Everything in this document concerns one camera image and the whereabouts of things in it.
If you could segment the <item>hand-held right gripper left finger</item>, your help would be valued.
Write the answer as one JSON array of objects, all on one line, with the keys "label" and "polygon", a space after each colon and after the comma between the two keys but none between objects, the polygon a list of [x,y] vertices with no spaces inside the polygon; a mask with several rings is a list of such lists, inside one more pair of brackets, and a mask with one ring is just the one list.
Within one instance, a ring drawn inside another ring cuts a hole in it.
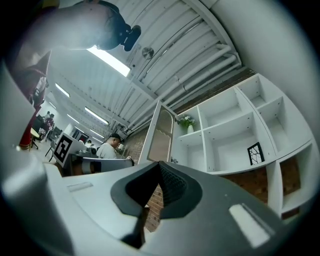
[{"label": "hand-held right gripper left finger", "polygon": [[62,177],[58,168],[43,165],[49,206],[57,231],[54,241],[43,242],[50,256],[145,256],[137,248],[144,230],[144,203],[132,199],[123,185],[125,179],[137,182],[139,176],[157,169],[157,163],[145,163],[110,172]]}]

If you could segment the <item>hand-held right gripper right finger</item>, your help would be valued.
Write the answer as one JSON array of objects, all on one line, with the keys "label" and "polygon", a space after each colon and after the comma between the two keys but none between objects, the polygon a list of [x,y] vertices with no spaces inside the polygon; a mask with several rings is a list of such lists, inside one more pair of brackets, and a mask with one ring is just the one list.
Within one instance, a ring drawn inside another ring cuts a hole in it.
[{"label": "hand-held right gripper right finger", "polygon": [[284,240],[280,218],[235,183],[160,162],[164,208],[143,246],[152,256],[272,256]]}]

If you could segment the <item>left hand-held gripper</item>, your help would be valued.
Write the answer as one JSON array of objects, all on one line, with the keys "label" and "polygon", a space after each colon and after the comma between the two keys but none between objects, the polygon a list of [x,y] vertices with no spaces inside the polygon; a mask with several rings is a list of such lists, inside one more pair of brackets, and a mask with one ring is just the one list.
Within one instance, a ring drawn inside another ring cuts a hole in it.
[{"label": "left hand-held gripper", "polygon": [[87,147],[69,135],[60,137],[53,157],[62,176],[81,176],[116,171],[135,165],[132,158],[120,159],[116,148],[121,144],[121,137],[113,133],[97,149]]}]

